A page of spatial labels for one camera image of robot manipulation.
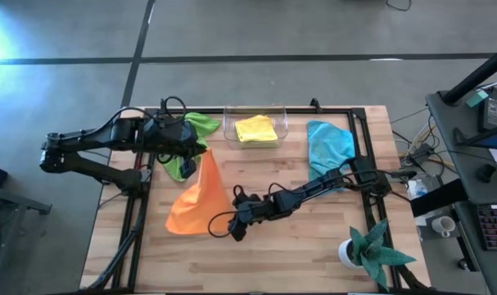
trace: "orange cloth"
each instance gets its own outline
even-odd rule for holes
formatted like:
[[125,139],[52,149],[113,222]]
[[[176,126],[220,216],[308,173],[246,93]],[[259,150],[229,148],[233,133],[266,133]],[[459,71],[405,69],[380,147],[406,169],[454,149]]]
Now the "orange cloth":
[[[199,180],[175,200],[165,226],[172,234],[207,234],[210,220],[231,210],[214,155],[208,148],[201,155]],[[232,215],[228,214],[217,217],[211,231],[214,234],[226,233],[231,218]]]

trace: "potted plant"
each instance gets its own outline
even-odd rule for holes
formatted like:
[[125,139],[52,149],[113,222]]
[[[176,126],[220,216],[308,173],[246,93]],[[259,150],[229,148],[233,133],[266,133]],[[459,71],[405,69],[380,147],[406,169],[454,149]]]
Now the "potted plant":
[[388,290],[382,266],[402,266],[415,261],[410,256],[389,247],[383,247],[387,221],[381,220],[366,235],[350,227],[350,237],[339,246],[341,262],[351,268],[364,268],[370,278]]

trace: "black desk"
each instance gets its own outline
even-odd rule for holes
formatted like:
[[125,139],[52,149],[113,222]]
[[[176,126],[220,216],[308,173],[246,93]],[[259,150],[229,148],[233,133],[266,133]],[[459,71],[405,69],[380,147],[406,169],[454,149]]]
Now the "black desk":
[[[460,128],[466,135],[477,133],[477,110],[462,104],[458,107],[449,107],[441,101],[438,94],[427,96],[427,104],[430,113],[436,120],[437,128],[449,151],[466,152],[479,157],[492,159],[488,149],[480,147],[458,147],[454,144],[452,130]],[[483,164],[493,164],[491,161],[470,157],[451,152],[450,157],[458,171],[460,180],[454,181],[448,186],[449,192],[457,192],[449,198],[441,194],[440,198],[447,198],[448,201],[437,200],[441,204],[449,205],[453,203],[453,208],[460,221],[460,229],[468,252],[472,255],[472,260],[482,272],[486,284],[493,295],[497,295],[497,252],[485,251],[481,244],[481,231],[475,214],[475,205],[497,204],[497,173],[494,173],[489,184],[484,184],[475,176],[475,171]]]

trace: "white pot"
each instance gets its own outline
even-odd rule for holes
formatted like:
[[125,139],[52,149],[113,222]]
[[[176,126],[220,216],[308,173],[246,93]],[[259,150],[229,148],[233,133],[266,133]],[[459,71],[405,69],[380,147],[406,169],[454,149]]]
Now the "white pot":
[[353,268],[353,269],[361,269],[363,267],[359,266],[359,265],[355,265],[352,262],[352,260],[348,257],[348,254],[346,253],[346,249],[350,245],[350,242],[352,242],[351,238],[347,239],[345,242],[343,242],[343,243],[341,243],[341,245],[339,245],[339,258],[341,259],[341,262],[345,266]]

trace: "keyboard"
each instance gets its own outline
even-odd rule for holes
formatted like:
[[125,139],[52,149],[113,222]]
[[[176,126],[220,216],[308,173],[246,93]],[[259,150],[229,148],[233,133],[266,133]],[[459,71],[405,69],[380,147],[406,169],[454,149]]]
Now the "keyboard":
[[497,209],[478,208],[477,216],[481,222],[486,250],[497,251]]

